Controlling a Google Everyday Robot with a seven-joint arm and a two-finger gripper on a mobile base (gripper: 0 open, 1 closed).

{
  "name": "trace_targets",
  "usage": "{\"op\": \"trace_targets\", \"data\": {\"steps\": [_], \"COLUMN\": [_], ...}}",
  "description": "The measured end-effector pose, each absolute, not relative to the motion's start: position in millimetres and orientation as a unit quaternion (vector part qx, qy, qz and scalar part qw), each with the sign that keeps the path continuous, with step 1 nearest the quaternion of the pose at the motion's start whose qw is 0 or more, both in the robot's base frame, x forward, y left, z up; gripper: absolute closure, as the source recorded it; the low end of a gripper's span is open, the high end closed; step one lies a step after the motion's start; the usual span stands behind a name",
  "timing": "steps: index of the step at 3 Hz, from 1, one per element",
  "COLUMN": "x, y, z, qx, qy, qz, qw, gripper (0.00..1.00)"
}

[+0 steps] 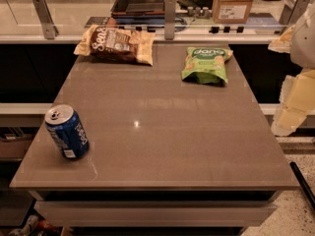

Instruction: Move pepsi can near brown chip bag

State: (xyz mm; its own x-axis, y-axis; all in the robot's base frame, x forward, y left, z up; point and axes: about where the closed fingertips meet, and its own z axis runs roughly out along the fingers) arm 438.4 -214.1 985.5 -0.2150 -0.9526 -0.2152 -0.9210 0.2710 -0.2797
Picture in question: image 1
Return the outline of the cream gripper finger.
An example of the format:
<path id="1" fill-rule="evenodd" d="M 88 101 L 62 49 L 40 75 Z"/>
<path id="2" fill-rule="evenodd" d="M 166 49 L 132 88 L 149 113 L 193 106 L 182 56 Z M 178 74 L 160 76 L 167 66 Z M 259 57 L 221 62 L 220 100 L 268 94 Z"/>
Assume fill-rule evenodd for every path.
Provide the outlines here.
<path id="1" fill-rule="evenodd" d="M 273 117 L 272 132 L 286 137 L 315 110 L 315 70 L 303 69 L 296 77 L 286 76 L 280 94 L 280 105 Z"/>
<path id="2" fill-rule="evenodd" d="M 291 39 L 292 33 L 294 30 L 294 26 L 290 26 L 287 28 L 281 36 L 279 36 L 276 40 L 272 41 L 268 49 L 278 53 L 290 53 L 291 49 Z"/>

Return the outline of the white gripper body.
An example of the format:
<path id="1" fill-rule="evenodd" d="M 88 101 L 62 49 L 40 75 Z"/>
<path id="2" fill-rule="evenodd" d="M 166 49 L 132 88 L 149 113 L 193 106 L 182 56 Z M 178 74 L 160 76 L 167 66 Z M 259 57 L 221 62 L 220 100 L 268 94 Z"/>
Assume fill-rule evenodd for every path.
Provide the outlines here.
<path id="1" fill-rule="evenodd" d="M 302 68 L 315 69 L 315 2 L 308 5 L 295 24 L 290 59 Z"/>

